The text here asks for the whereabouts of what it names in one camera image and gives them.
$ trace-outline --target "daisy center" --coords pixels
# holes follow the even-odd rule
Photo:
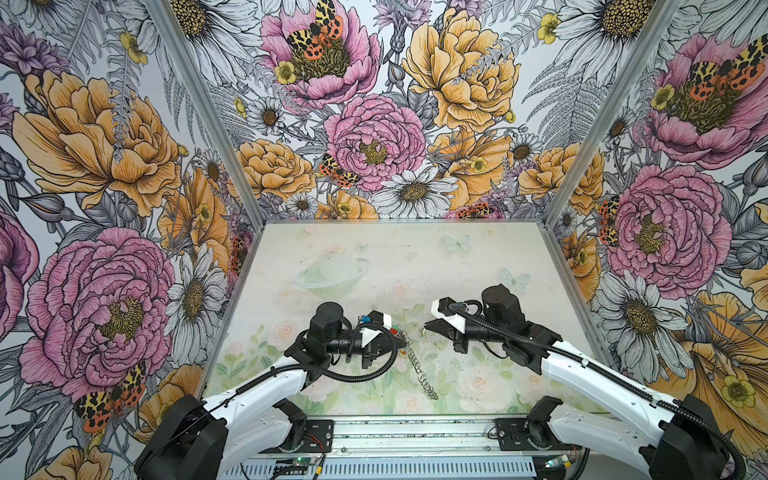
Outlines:
[[[219,166],[216,165],[214,162],[210,162],[208,164],[208,168],[206,169],[208,173],[208,178],[213,180],[214,182],[219,181]]]
[[[635,237],[635,241],[640,245],[640,250],[645,253],[658,253],[664,245],[664,239],[661,237],[664,225],[654,223],[648,214],[640,220],[640,226],[640,233]]]
[[[323,56],[316,60],[309,60],[304,56],[304,53],[294,51],[291,62],[296,69],[295,73],[298,78],[308,82],[313,78],[322,78],[326,75],[344,77],[346,69],[352,63],[349,52],[344,47],[341,38],[330,42],[331,46],[323,47]]]
[[[384,160],[386,160],[386,145],[381,145],[376,140],[372,141],[370,145],[366,145],[361,141],[358,150],[366,156],[366,163],[368,165],[383,164]]]
[[[141,302],[128,297],[120,302],[112,303],[108,309],[111,316],[108,323],[98,327],[101,334],[113,339],[118,333],[122,333],[126,339],[133,339],[136,330],[144,321],[144,309],[141,308]]]
[[[197,314],[203,309],[203,284],[199,280],[192,280],[184,294],[184,313],[190,321],[197,318]]]
[[[611,125],[611,129],[608,131],[608,134],[612,137],[618,137],[619,135],[624,133],[624,129],[627,127],[626,124],[624,124],[623,120],[616,120],[613,125]]]
[[[521,160],[526,158],[531,153],[531,148],[528,145],[518,145],[512,151],[512,156],[515,160]]]
[[[400,193],[400,198],[406,202],[417,202],[427,196],[429,189],[425,184],[405,185]]]
[[[170,6],[185,35],[198,35],[205,28],[205,12],[196,0],[170,0]]]
[[[274,110],[265,110],[262,119],[268,127],[274,127],[277,123],[277,113]]]
[[[624,308],[627,319],[634,331],[650,335],[656,331],[658,323],[656,317],[640,300],[630,300]]]
[[[603,29],[617,37],[640,31],[656,0],[613,0],[603,12]]]

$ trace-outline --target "pink peony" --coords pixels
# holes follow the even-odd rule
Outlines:
[[[689,81],[690,67],[699,61],[712,61],[722,65],[735,58],[747,47],[730,46],[730,39],[722,45],[715,37],[704,39],[696,34],[683,45],[668,71],[660,72],[656,79],[659,89],[654,97],[654,108],[644,125],[644,135],[654,151],[663,151],[679,162],[696,162],[708,170],[722,168],[750,151],[768,134],[768,74],[763,74],[743,91],[730,87],[715,91],[705,101],[690,96],[694,86]],[[663,90],[674,88],[674,96]]]
[[[416,170],[424,160],[422,122],[413,110],[387,97],[357,97],[325,126],[328,154],[343,170],[362,178],[357,186],[363,190],[381,190],[384,180]]]
[[[357,11],[352,8],[349,13],[337,0],[333,0],[336,15],[343,22],[341,49],[349,56],[349,65],[343,69],[342,74],[325,74],[321,77],[309,78],[305,81],[296,75],[294,82],[286,84],[288,91],[296,98],[296,102],[303,107],[318,109],[327,104],[340,104],[347,102],[359,93],[366,93],[376,84],[376,76],[379,73],[379,57],[381,48],[376,34],[368,36],[366,27],[361,26]],[[294,62],[293,49],[288,45],[286,37],[299,30],[309,30],[310,24],[315,21],[315,6],[310,8],[308,14],[296,11],[294,16],[288,16],[281,11],[279,16],[268,15],[261,21],[262,49],[266,55],[262,56],[262,64],[268,68],[275,68],[280,62]],[[316,60],[318,65],[325,58]]]
[[[38,268],[35,241],[13,217],[0,211],[0,340],[16,324],[24,284]]]
[[[54,253],[29,289],[36,336],[24,345],[22,378],[79,399],[108,391],[139,362],[151,375],[170,351],[163,329],[174,281],[165,253],[127,228]]]
[[[730,225],[715,181],[690,165],[641,168],[619,196],[618,245],[608,247],[616,274],[629,270],[655,283],[663,298],[691,295],[707,284],[730,248]]]

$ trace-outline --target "white daisy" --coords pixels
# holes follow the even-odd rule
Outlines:
[[[595,298],[598,326],[608,342],[617,343],[622,369],[639,372],[645,382],[655,382],[659,375],[668,379],[657,354],[682,379],[694,367],[694,361],[670,335],[670,331],[688,327],[688,322],[679,313],[657,306],[660,294],[656,285],[646,285],[643,278],[633,278],[628,271],[624,281],[606,273]]]
[[[637,120],[637,115],[629,107],[622,107],[621,113],[608,128],[604,143],[608,147],[619,145],[621,139],[627,136],[627,132],[635,120]]]
[[[570,204],[565,204],[565,207],[563,207],[563,210],[558,215],[558,219],[554,222],[554,235],[557,238],[573,235],[573,232],[576,231],[577,223],[578,213]]]
[[[28,27],[45,33],[70,33],[78,27],[80,12],[71,0],[7,0],[8,8]]]
[[[248,124],[262,134],[275,135],[286,126],[279,98],[259,98],[246,105],[245,112]]]
[[[453,195],[443,195],[458,188],[456,177],[435,179],[436,166],[426,168],[418,176],[404,170],[391,180],[385,180],[384,190],[370,198],[379,216],[389,218],[441,217],[451,207]]]
[[[200,251],[195,266],[189,255],[182,255],[181,283],[174,283],[168,290],[164,334],[174,335],[171,357],[176,365],[205,363],[214,345],[227,277],[218,264],[210,268],[213,261],[214,250],[208,247]]]
[[[310,0],[261,0],[261,9],[265,15],[278,12],[282,8],[288,16],[293,17],[296,7],[304,13],[310,13]]]
[[[513,163],[524,163],[540,154],[544,149],[544,143],[534,134],[522,134],[515,137],[509,147]]]
[[[147,3],[156,0],[118,0],[128,33],[138,40],[139,50],[157,51],[157,63],[168,78],[170,58],[149,16]],[[259,41],[258,4],[249,0],[170,0],[182,32],[192,46],[200,72],[211,84],[244,79],[243,64],[253,63],[246,48]]]
[[[584,78],[597,75],[599,85],[610,84],[624,64],[655,0],[565,0],[558,12],[562,23],[554,35],[565,45],[554,59],[569,63],[567,76],[584,68]]]
[[[293,195],[286,200],[286,210],[296,218],[314,218],[317,213],[317,200],[308,194]]]
[[[768,32],[768,2],[764,0],[705,0],[699,7],[709,15],[701,24],[701,33],[717,32],[715,40],[730,37],[733,47],[752,41]]]

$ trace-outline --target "metal bracket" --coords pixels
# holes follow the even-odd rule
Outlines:
[[[540,447],[533,443],[531,434],[525,424],[528,420],[525,418],[505,418],[494,419],[492,432],[495,432],[495,439],[498,440],[498,447],[502,452],[531,452],[535,450],[571,450],[573,445],[560,443],[552,438],[550,445]]]

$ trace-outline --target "black cable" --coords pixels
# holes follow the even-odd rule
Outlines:
[[[477,300],[470,300],[466,302],[466,304],[472,304],[472,305],[474,305],[475,303],[477,303]],[[448,309],[451,310],[453,313],[459,314],[460,316],[464,317],[470,322],[473,322],[477,325],[480,325],[483,328],[486,328],[490,332],[496,333],[510,340],[514,340],[515,342],[526,343],[528,345],[537,346],[540,349],[546,350],[551,353],[557,353],[560,356],[564,356],[567,359],[580,363],[581,365],[591,370],[594,370],[595,372],[601,374],[605,378],[611,380],[613,383],[616,383],[617,385],[623,387],[624,389],[629,390],[630,392],[639,396],[643,400],[647,400],[648,402],[654,401],[654,397],[650,393],[641,389],[639,386],[633,384],[632,382],[622,379],[620,376],[615,374],[612,370],[599,366],[595,362],[590,362],[588,359],[585,359],[583,356],[579,356],[573,352],[568,352],[567,350],[559,349],[556,346],[544,345],[542,343],[535,342],[534,340],[529,339],[527,336],[522,336],[522,335],[518,335],[517,333],[509,332],[505,328],[501,328],[498,325],[494,325],[492,323],[487,322],[477,313],[471,314],[467,312],[466,308],[462,308],[462,306],[459,303],[452,303],[451,305],[448,305]],[[664,400],[662,400],[662,401],[659,401],[657,405],[660,406],[662,409],[665,409],[669,412],[680,415],[681,417],[683,417],[685,421],[695,425],[699,429],[704,430],[705,432],[712,435],[715,439],[717,439],[718,442],[722,443],[723,446],[726,448],[726,450],[728,450],[728,453],[730,453],[731,457],[733,457],[733,466],[734,466],[733,474],[731,474],[731,476],[728,477],[726,480],[743,480],[744,479],[744,477],[746,476],[746,463],[744,461],[744,457],[742,456],[741,452],[736,447],[736,445],[729,438],[723,435],[720,432],[720,430],[718,430],[716,427],[713,427],[709,423],[702,420],[698,415],[692,412],[689,412],[686,409],[682,409],[681,407],[674,405],[673,403],[665,402]]]
[[[496,357],[497,359],[502,359],[502,360],[503,360],[503,359],[508,359],[508,358],[509,358],[509,355],[504,355],[504,356],[501,356],[501,355],[499,355],[498,353],[496,353],[496,352],[494,352],[493,350],[491,350],[491,347],[490,347],[490,346],[488,346],[488,342],[486,342],[485,340],[480,340],[480,343],[482,343],[483,345],[485,345],[485,349],[486,349],[486,350],[488,350],[488,351],[491,353],[491,355],[493,355],[493,356],[494,356],[494,357]]]
[[[275,480],[275,478],[281,475],[288,475],[291,472],[307,470],[308,468],[309,467],[307,467],[306,465],[290,465],[287,467],[275,468],[275,472],[272,474],[272,478],[270,478],[270,480]]]
[[[583,474],[584,470],[587,468],[588,459],[589,459],[589,449],[587,447],[584,447],[584,451],[581,453],[581,460],[579,461],[578,465],[576,465],[576,471],[574,472],[573,476],[571,476],[568,480],[578,480],[581,478],[581,474]]]
[[[206,417],[211,417],[212,419],[215,420],[215,418],[211,415],[211,413],[215,412],[217,409],[219,409],[222,406],[229,405],[229,403],[236,396],[242,395],[243,393],[247,392],[248,390],[252,389],[253,387],[259,385],[262,382],[264,382],[265,380],[267,380],[267,379],[269,379],[271,377],[274,377],[274,376],[278,376],[280,373],[289,372],[289,371],[292,371],[292,370],[305,370],[307,372],[319,373],[320,375],[325,375],[325,376],[327,376],[330,379],[334,379],[334,380],[338,380],[340,382],[346,382],[346,383],[362,383],[362,382],[367,382],[367,381],[373,380],[374,378],[377,378],[377,377],[379,377],[381,375],[384,375],[384,373],[386,373],[386,371],[389,370],[392,367],[392,365],[395,364],[395,360],[397,360],[397,343],[396,343],[395,336],[388,329],[384,328],[383,326],[377,325],[375,323],[360,323],[358,325],[358,327],[370,328],[370,329],[378,330],[380,332],[384,332],[384,334],[389,339],[389,342],[392,344],[392,352],[389,355],[389,359],[386,361],[386,363],[381,368],[379,368],[375,372],[367,373],[365,375],[360,375],[360,376],[350,376],[350,375],[342,375],[341,373],[332,372],[332,371],[330,371],[328,369],[324,369],[322,366],[317,366],[317,365],[294,364],[294,365],[279,366],[277,368],[273,367],[272,369],[270,369],[269,372],[266,372],[266,373],[264,373],[262,375],[259,375],[255,379],[251,380],[250,382],[246,383],[245,385],[243,385],[240,388],[238,388],[237,390],[235,390],[234,395],[232,395],[230,398],[225,399],[224,401],[222,401],[222,403],[220,403],[219,405],[213,407],[210,411],[205,412],[205,415],[202,415],[201,417],[196,419],[194,422],[192,422],[184,430],[182,430],[181,432],[179,432],[176,435],[172,436],[170,438],[170,440],[165,442],[161,447],[159,447],[157,450],[152,452],[147,457],[146,460],[144,460],[144,462],[141,464],[141,467],[139,468],[139,471],[138,471],[137,474],[140,475],[142,470],[144,470],[144,468],[146,468],[146,466],[149,464],[150,460],[152,460],[154,457],[156,457],[160,452],[162,452],[173,441],[177,440],[183,434],[189,432],[190,429],[192,429],[192,427],[194,427],[200,420],[202,420],[202,419],[204,419]]]

